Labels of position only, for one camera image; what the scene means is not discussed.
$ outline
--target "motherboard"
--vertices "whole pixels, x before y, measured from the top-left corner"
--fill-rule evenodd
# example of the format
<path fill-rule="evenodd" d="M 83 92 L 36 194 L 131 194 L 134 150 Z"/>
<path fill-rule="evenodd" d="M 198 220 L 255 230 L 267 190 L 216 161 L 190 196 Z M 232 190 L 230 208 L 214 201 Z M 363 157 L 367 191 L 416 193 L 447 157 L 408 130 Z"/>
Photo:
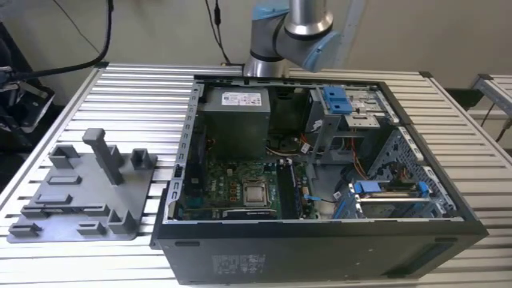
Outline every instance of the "motherboard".
<path fill-rule="evenodd" d="M 303 163 L 210 159 L 206 171 L 203 197 L 187 196 L 184 220 L 274 220 L 311 215 Z"/>

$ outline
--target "white wall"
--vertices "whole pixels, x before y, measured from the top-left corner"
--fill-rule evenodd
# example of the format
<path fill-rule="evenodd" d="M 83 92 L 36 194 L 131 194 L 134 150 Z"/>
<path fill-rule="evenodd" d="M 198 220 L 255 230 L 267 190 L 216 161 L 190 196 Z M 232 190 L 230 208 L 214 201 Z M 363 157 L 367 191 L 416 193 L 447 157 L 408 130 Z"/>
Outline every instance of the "white wall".
<path fill-rule="evenodd" d="M 23 1 L 23 10 L 6 26 L 34 69 L 54 68 L 94 59 L 95 50 L 78 34 L 51 0 Z M 83 33 L 103 47 L 106 0 L 58 0 Z M 222 32 L 232 62 L 250 55 L 251 10 L 258 1 L 220 0 Z M 330 1 L 335 28 L 342 30 L 350 1 Z M 148 64 L 220 64 L 223 56 L 210 27 L 204 0 L 115 0 L 111 62 Z M 63 104 L 74 96 L 88 71 L 44 79 Z"/>
<path fill-rule="evenodd" d="M 348 69 L 432 72 L 467 88 L 512 74 L 511 0 L 367 0 Z"/>
<path fill-rule="evenodd" d="M 96 47 L 103 46 L 106 0 L 59 0 Z M 256 0 L 220 0 L 223 40 L 234 62 L 250 51 Z M 34 68 L 86 62 L 96 52 L 51 0 L 16 0 L 6 25 Z M 350 0 L 330 0 L 343 30 Z M 347 65 L 359 70 L 431 71 L 446 87 L 466 88 L 478 73 L 512 74 L 511 0 L 367 0 Z M 111 62 L 219 64 L 203 0 L 115 0 Z M 58 103 L 72 97 L 88 71 L 47 77 Z M 503 121 L 486 129 L 496 134 Z M 512 148 L 512 131 L 503 139 Z"/>

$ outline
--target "blue clip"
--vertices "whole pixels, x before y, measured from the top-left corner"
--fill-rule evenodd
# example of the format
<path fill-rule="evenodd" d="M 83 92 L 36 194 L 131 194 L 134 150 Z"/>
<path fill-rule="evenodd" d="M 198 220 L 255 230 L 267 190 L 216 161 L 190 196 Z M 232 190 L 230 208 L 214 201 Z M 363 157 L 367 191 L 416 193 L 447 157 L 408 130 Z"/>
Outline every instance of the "blue clip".
<path fill-rule="evenodd" d="M 379 185 L 379 182 L 364 181 L 364 182 L 359 182 L 359 184 L 362 185 L 362 189 L 364 193 L 378 193 L 383 191 Z"/>
<path fill-rule="evenodd" d="M 342 202 L 342 204 L 338 206 L 338 209 L 336 209 L 336 213 L 335 213 L 335 217 L 334 219 L 338 219 L 340 214 L 342 214 L 342 211 L 343 211 L 343 208 L 346 207 L 346 201 Z"/>
<path fill-rule="evenodd" d="M 332 114 L 352 114 L 352 104 L 342 87 L 324 86 L 323 97 Z"/>
<path fill-rule="evenodd" d="M 312 201 L 322 201 L 322 198 L 318 197 L 318 196 L 312 196 L 312 195 L 304 195 L 304 199 L 310 199 Z"/>
<path fill-rule="evenodd" d="M 363 193 L 362 183 L 358 182 L 354 184 L 354 190 L 356 194 Z"/>
<path fill-rule="evenodd" d="M 422 197 L 427 197 L 430 195 L 430 186 L 424 182 L 419 182 L 418 186 L 422 192 Z"/>

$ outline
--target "orange wire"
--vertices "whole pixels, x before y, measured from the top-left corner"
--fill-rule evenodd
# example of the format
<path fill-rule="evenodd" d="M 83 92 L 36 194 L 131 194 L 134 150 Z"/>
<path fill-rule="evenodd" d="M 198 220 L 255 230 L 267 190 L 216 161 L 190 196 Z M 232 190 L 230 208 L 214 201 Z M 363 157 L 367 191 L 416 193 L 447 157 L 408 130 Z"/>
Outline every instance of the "orange wire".
<path fill-rule="evenodd" d="M 367 180 L 368 178 L 366 176 L 364 169 L 362 167 L 362 164 L 360 164 L 359 159 L 358 159 L 358 155 L 355 153 L 354 138 L 351 139 L 351 144 L 352 144 L 354 167 L 355 167 L 355 170 L 358 171 L 358 174 L 360 175 L 360 177 L 364 180 Z"/>

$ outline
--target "aluminum slotted table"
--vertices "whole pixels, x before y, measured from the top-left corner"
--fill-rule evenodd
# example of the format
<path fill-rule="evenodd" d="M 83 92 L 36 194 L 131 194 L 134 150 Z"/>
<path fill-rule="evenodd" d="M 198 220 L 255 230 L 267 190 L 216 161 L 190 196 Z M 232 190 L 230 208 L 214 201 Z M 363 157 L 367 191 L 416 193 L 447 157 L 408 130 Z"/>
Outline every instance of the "aluminum slotted table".
<path fill-rule="evenodd" d="M 159 197 L 172 174 L 195 74 L 240 75 L 242 71 L 239 67 L 126 64 L 92 71 L 0 194 L 0 284 L 38 288 L 179 286 L 163 253 L 151 250 L 148 243 Z M 318 74 L 292 70 L 291 77 L 387 82 L 491 235 L 418 281 L 252 287 L 512 287 L 512 159 L 435 79 L 419 73 L 347 70 Z M 159 155 L 138 238 L 124 242 L 10 244 L 7 230 L 47 175 L 52 147 L 74 144 L 78 152 L 91 152 L 82 143 L 90 127 L 106 129 L 106 140 L 120 152 L 147 148 Z"/>

